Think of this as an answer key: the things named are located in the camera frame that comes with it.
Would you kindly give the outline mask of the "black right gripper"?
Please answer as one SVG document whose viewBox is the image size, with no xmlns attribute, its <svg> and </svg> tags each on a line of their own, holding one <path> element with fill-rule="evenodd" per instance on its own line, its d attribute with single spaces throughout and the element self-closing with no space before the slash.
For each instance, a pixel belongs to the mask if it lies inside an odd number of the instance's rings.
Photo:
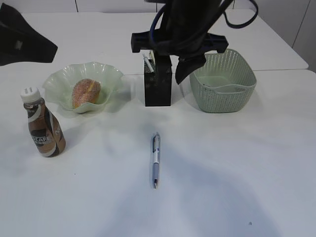
<svg viewBox="0 0 316 237">
<path fill-rule="evenodd" d="M 187 76 L 201 68 L 206 63 L 204 53 L 216 51 L 223 53 L 228 47 L 225 36 L 208 32 L 210 26 L 185 28 L 177 35 L 176 31 L 170 34 L 159 28 L 153 31 L 133 33 L 131 35 L 131 50 L 138 53 L 141 50 L 153 50 L 155 56 L 155 74 L 157 83 L 167 83 L 171 80 L 171 60 L 169 55 L 179 56 L 175 73 L 177 84 Z"/>
</svg>

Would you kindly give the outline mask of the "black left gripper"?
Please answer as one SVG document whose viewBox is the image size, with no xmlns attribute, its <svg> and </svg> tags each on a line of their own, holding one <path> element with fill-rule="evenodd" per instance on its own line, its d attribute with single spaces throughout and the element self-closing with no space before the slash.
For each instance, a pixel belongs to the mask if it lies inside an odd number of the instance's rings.
<svg viewBox="0 0 316 237">
<path fill-rule="evenodd" d="M 0 7 L 0 65 L 51 63 L 58 46 L 34 30 L 14 7 Z"/>
</svg>

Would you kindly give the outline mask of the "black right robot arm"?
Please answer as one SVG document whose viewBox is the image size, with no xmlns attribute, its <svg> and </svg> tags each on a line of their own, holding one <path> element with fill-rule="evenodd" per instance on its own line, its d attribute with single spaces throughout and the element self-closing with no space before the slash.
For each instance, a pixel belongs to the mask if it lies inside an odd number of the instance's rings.
<svg viewBox="0 0 316 237">
<path fill-rule="evenodd" d="M 209 29 L 230 4 L 229 0 L 165 0 L 149 31 L 131 35 L 131 50 L 178 56 L 175 79 L 180 84 L 206 63 L 205 53 L 226 51 L 227 39 Z"/>
</svg>

